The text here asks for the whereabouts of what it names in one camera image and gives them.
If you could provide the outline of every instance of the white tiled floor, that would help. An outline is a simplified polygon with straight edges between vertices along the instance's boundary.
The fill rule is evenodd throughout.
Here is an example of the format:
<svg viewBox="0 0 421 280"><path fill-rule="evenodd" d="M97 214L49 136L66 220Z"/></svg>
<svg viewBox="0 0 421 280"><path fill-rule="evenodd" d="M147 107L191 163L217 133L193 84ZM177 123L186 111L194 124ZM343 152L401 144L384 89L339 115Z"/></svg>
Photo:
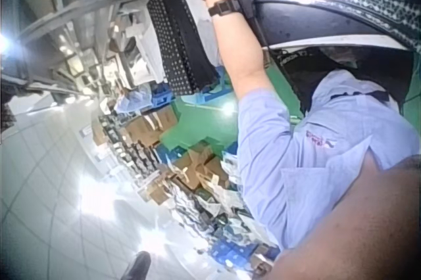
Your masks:
<svg viewBox="0 0 421 280"><path fill-rule="evenodd" d="M113 219L80 210L82 178L101 181L116 166L113 159L97 162L92 138L81 138L91 121L83 102L16 118L0 145L1 259L12 279L119 279L143 232L156 228L170 245L163 256L153 254L148 280L206 279L218 269L212 261L204 268L185 259L193 250L189 234L171 223L165 208L130 189L119 191ZM226 273L217 278L233 279Z"/></svg>

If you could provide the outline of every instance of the green surface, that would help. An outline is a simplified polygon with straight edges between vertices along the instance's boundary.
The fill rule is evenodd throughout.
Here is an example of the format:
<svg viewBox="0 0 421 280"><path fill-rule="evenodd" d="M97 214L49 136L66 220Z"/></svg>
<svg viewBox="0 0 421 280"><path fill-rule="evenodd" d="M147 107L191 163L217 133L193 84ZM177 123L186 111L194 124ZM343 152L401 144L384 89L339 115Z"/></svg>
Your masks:
<svg viewBox="0 0 421 280"><path fill-rule="evenodd" d="M414 75L407 99L419 95L421 92L420 63L415 62ZM298 98L286 82L284 76L272 65L268 69L268 76L274 87L289 109L289 114L298 118L303 115L299 110ZM234 105L235 112L224 111L225 106ZM170 150L176 146L188 149L202 139L206 139L214 152L220 155L221 150L237 140L237 100L234 93L219 97L205 105L189 105L180 98L173 102L174 110L179 118L178 125L168 130L161 137L161 141ZM421 97L417 96L404 106L405 118L421 134Z"/></svg>
<svg viewBox="0 0 421 280"><path fill-rule="evenodd" d="M415 55L414 74L412 75L411 85L407 95L407 103L403 106L403 116L418 130L421 134L421 62L420 55Z"/></svg>

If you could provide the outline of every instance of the floor tile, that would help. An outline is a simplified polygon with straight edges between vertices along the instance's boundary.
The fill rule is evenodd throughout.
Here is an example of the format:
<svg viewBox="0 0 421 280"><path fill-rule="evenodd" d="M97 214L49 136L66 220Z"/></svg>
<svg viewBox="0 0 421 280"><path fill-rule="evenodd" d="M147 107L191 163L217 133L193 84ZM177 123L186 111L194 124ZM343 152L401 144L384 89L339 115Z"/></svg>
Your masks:
<svg viewBox="0 0 421 280"><path fill-rule="evenodd" d="M38 196L26 184L16 201L12 205L11 211L24 222L28 229L41 237L46 243L49 242L52 213L42 204Z"/></svg>

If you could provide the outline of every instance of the shirt sleeve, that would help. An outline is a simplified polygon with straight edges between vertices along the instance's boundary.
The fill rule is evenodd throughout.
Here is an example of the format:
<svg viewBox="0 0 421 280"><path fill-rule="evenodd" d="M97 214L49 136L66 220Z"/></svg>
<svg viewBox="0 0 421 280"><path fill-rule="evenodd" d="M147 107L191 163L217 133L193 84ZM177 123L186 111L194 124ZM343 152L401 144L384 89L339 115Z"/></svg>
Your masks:
<svg viewBox="0 0 421 280"><path fill-rule="evenodd" d="M275 92L258 89L240 101L238 142L243 198L258 222L282 231L286 196L280 169L296 167L297 154L288 109Z"/></svg>
<svg viewBox="0 0 421 280"><path fill-rule="evenodd" d="M114 106L114 110L118 114L127 113L127 112L129 112L129 110L128 110L129 104L130 104L129 99L126 96L123 96L123 97L121 97L117 100L117 103Z"/></svg>

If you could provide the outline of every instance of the man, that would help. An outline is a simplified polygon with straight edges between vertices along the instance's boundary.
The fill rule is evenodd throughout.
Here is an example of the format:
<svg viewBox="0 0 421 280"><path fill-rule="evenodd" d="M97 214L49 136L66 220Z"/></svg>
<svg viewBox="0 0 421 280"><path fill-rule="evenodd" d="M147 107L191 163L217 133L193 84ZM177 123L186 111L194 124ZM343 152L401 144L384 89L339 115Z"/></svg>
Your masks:
<svg viewBox="0 0 421 280"><path fill-rule="evenodd" d="M118 88L114 110L118 114L130 113L152 106L152 91L149 83L141 84L136 89Z"/></svg>
<svg viewBox="0 0 421 280"><path fill-rule="evenodd" d="M230 0L205 1L210 9L218 2L224 10L235 6ZM239 99L243 197L282 250L296 248L339 208L354 183L377 179L418 154L419 136L382 86L357 80L346 70L330 72L319 83L306 118L292 131L243 15L235 9L221 15L212 20Z"/></svg>

